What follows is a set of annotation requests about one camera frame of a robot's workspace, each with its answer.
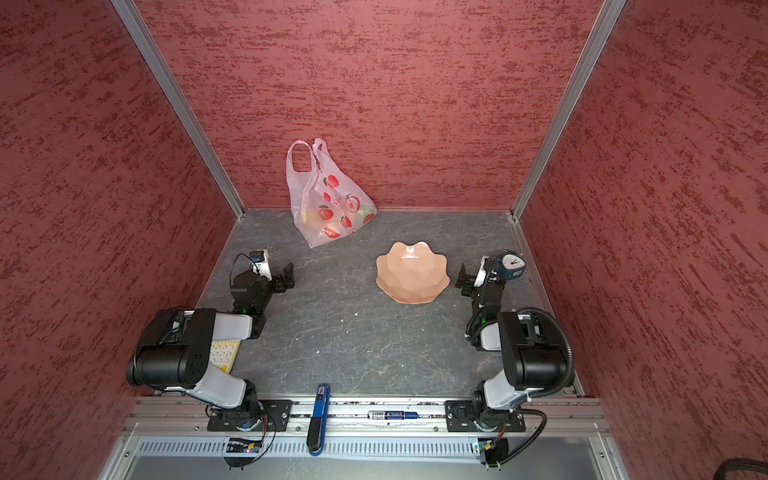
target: clock face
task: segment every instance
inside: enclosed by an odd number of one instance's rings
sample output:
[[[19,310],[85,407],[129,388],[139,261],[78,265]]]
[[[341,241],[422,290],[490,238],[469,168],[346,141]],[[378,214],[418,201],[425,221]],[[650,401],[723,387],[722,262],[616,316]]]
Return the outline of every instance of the clock face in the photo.
[[[507,270],[523,270],[525,261],[517,255],[507,253],[502,257],[502,266]]]

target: blue pen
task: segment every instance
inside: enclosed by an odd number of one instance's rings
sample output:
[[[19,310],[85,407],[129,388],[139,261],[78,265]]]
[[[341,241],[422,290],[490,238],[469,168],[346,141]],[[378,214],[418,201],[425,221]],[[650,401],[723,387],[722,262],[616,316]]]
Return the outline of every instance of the blue pen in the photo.
[[[419,417],[416,412],[393,412],[384,410],[371,410],[368,418],[371,420],[415,420]]]

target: ventilation grille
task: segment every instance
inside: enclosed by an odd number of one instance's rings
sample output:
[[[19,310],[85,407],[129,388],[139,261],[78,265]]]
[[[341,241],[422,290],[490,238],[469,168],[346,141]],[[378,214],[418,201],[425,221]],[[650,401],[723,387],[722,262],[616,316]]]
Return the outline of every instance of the ventilation grille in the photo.
[[[221,457],[229,437],[149,437],[145,436],[137,456]],[[370,458],[475,458],[471,442],[475,439],[446,439],[429,437],[380,438],[335,437],[326,438],[323,455]],[[278,437],[268,455],[297,457],[308,455],[306,438]],[[252,456],[240,454],[232,456]]]
[[[137,456],[221,457],[227,437],[189,439],[185,437],[144,437]]]

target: alarm clock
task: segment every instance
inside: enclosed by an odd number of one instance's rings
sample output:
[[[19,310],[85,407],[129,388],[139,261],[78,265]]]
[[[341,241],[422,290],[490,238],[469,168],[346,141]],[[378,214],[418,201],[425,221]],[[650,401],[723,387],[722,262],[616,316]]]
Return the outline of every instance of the alarm clock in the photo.
[[[525,272],[525,260],[518,254],[506,252],[498,262],[498,274],[504,280],[519,278]]]

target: bag handle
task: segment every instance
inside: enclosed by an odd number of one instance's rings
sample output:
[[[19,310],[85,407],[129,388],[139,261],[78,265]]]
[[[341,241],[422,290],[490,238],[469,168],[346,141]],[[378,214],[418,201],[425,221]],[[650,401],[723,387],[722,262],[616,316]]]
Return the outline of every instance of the bag handle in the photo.
[[[319,156],[317,154],[317,152],[319,151],[323,152],[325,154],[325,157]],[[315,139],[315,144],[312,146],[312,152],[315,154],[315,156],[317,157],[317,160],[320,163],[326,164],[330,162],[330,164],[338,168],[336,166],[336,162],[333,161],[333,159],[331,158],[331,154],[328,152],[328,144],[322,138],[318,137]]]
[[[309,173],[309,172],[297,172],[296,169],[293,168],[293,147],[295,147],[297,144],[306,145],[306,147],[310,149],[310,168],[312,172],[317,170],[317,165],[315,162],[315,154],[312,152],[312,147],[310,146],[310,144],[306,143],[304,140],[297,140],[293,142],[293,144],[288,149],[288,154],[286,155],[286,171],[293,170],[297,174]]]

